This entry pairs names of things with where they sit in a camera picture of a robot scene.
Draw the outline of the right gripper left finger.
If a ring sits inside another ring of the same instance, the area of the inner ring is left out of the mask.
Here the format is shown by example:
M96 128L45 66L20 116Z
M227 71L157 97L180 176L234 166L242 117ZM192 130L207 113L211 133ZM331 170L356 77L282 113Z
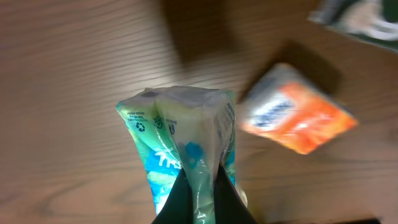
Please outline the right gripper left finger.
M180 170L163 209L152 224L193 224L192 190L183 169Z

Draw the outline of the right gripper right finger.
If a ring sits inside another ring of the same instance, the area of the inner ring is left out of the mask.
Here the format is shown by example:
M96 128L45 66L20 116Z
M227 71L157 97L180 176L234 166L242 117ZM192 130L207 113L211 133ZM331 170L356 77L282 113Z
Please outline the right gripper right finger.
M216 224L257 224L222 165L215 180L214 200Z

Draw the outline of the small teal tissue pack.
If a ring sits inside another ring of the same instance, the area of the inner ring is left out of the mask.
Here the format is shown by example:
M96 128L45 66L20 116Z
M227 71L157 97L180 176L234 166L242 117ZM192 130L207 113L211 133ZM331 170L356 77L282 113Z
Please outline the small teal tissue pack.
M181 169L192 190L193 223L216 221L219 165L247 206L236 180L235 109L233 91L192 86L146 88L116 105L143 163L156 216Z

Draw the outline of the orange small snack pack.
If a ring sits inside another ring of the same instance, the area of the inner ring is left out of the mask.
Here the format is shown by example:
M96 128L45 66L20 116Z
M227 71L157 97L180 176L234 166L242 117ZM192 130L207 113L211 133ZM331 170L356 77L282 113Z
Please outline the orange small snack pack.
M309 154L357 126L358 120L298 69L278 63L244 97L239 124L247 133Z

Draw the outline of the round black red tin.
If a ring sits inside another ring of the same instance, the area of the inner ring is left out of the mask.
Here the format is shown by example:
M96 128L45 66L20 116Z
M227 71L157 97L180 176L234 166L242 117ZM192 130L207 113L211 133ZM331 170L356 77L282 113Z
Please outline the round black red tin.
M397 52L397 0L324 0L308 19Z

